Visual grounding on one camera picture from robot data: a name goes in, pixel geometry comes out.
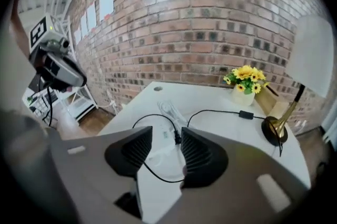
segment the white lamp shade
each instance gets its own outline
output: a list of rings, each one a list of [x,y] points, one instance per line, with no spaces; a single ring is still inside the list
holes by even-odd
[[[298,20],[293,50],[285,72],[325,98],[332,76],[333,50],[331,25],[318,16],[303,16]]]

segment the white cable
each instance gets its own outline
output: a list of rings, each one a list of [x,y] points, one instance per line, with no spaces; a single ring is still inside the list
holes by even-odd
[[[157,102],[157,104],[161,114],[170,118],[175,123],[177,129],[187,126],[187,120],[171,101]]]
[[[116,102],[115,101],[111,101],[109,105],[106,105],[106,106],[97,106],[98,108],[107,108],[107,107],[110,107],[112,106],[112,108],[114,109],[115,111],[115,114],[117,115],[118,114],[118,110],[117,110],[117,106],[116,106]]]
[[[99,108],[107,108],[107,107],[110,107],[111,105],[113,105],[114,103],[115,102],[112,100],[109,105],[106,105],[106,106],[99,106],[99,105],[97,105],[97,107],[99,107]]]

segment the red brick wall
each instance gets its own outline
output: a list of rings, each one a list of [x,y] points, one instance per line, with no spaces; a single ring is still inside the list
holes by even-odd
[[[73,0],[73,31],[92,2],[97,28],[76,54],[99,105],[109,104],[107,91],[127,103],[154,80],[224,86],[222,76],[244,64],[263,69],[272,87],[293,100],[299,84],[284,69],[296,20],[327,16],[320,0],[114,0],[113,15],[100,22],[98,0]],[[290,120],[296,133],[321,123],[336,96],[332,85],[328,101],[306,90]],[[295,128],[304,119],[306,127]]]

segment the wooden floor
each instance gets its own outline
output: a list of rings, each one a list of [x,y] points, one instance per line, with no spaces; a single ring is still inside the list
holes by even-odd
[[[54,110],[54,117],[58,119],[56,128],[62,139],[65,140],[95,136],[114,117],[102,109],[93,110],[80,121],[80,125],[77,125],[76,121],[60,104]],[[311,182],[314,185],[317,167],[320,162],[328,163],[331,154],[330,148],[323,143],[322,133],[319,129],[298,137],[298,141],[308,166]]]
[[[54,110],[54,117],[58,119],[56,129],[64,140],[96,136],[113,118],[112,114],[102,109],[94,109],[77,125],[60,104]]]

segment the table lamp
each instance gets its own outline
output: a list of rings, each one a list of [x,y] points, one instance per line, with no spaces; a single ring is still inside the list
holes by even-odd
[[[288,139],[285,123],[294,111],[305,87],[325,98],[330,87],[333,68],[332,27],[325,19],[309,15],[298,20],[294,46],[285,72],[299,82],[300,89],[284,115],[277,119],[267,116],[262,122],[266,139],[280,147]]]

